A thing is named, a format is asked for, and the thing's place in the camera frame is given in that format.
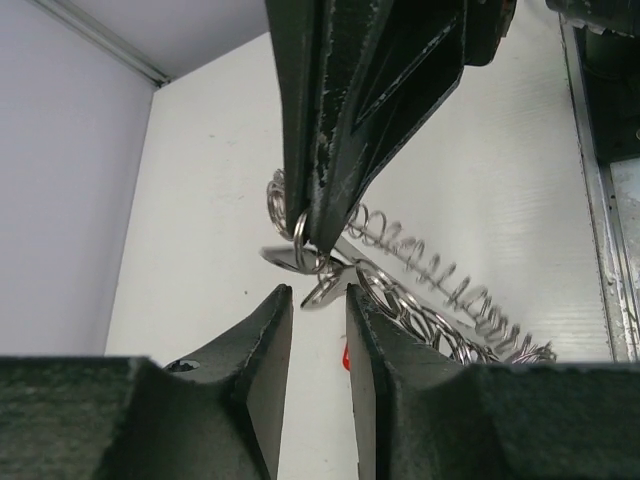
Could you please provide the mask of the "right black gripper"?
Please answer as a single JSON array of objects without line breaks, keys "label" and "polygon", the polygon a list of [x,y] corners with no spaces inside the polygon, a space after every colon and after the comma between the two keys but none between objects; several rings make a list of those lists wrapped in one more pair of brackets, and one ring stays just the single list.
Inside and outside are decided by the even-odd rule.
[{"label": "right black gripper", "polygon": [[329,252],[355,202],[459,85],[495,57],[512,1],[330,1],[309,240]]}]

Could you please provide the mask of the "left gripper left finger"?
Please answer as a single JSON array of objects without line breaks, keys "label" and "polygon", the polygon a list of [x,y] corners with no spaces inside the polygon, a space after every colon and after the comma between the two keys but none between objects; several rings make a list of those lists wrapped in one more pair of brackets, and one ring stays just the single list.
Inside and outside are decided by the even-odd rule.
[{"label": "left gripper left finger", "polygon": [[160,366],[145,357],[5,357],[5,479],[273,479],[292,340],[289,286]]}]

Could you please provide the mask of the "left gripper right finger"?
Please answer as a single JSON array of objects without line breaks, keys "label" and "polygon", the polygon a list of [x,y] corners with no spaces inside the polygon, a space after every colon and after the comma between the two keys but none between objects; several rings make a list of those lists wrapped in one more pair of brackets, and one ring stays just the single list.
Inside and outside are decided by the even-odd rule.
[{"label": "left gripper right finger", "polygon": [[346,294],[363,479],[635,479],[635,363],[461,365]]}]

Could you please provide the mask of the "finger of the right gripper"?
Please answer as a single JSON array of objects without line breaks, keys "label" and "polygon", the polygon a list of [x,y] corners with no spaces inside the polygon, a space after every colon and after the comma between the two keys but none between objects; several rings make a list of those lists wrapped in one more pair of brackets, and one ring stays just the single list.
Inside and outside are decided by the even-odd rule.
[{"label": "finger of the right gripper", "polygon": [[315,238],[312,171],[324,3],[269,0],[265,7],[281,98],[286,232],[305,213],[304,236]]}]

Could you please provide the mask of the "red key tag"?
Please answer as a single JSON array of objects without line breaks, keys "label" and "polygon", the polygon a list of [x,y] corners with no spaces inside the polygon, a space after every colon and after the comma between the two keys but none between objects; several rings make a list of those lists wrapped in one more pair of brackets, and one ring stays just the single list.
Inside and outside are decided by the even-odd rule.
[{"label": "red key tag", "polygon": [[342,365],[346,371],[350,371],[349,349],[347,345],[345,345],[343,350]]}]

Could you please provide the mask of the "metal disc with key rings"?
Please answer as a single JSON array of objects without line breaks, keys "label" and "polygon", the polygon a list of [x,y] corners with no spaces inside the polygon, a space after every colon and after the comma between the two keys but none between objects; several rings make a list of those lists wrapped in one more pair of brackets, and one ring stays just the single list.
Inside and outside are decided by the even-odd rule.
[{"label": "metal disc with key rings", "polygon": [[[285,177],[275,171],[267,189],[267,209],[288,246],[305,245],[301,215],[294,231],[285,227]],[[462,277],[454,262],[427,255],[426,243],[409,236],[384,212],[357,205],[329,254],[356,267],[358,286],[392,322],[417,340],[462,363],[554,363],[550,344],[538,344],[512,322],[488,288]]]}]

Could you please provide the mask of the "red handled key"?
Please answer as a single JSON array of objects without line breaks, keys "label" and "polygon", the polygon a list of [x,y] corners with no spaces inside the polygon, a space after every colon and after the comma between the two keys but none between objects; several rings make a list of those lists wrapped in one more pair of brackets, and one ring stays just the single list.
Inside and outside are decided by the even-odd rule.
[{"label": "red handled key", "polygon": [[344,296],[349,285],[358,284],[355,266],[332,256],[319,255],[317,251],[307,247],[263,247],[260,255],[269,263],[287,271],[316,277],[316,286],[301,302],[303,310],[325,308]]}]

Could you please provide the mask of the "aluminium mounting rail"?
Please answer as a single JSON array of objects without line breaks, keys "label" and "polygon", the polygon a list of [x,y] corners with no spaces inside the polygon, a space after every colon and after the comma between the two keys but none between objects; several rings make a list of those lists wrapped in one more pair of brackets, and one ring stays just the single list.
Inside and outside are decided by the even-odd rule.
[{"label": "aluminium mounting rail", "polygon": [[639,360],[638,300],[609,168],[599,165],[574,28],[560,21],[612,359]]}]

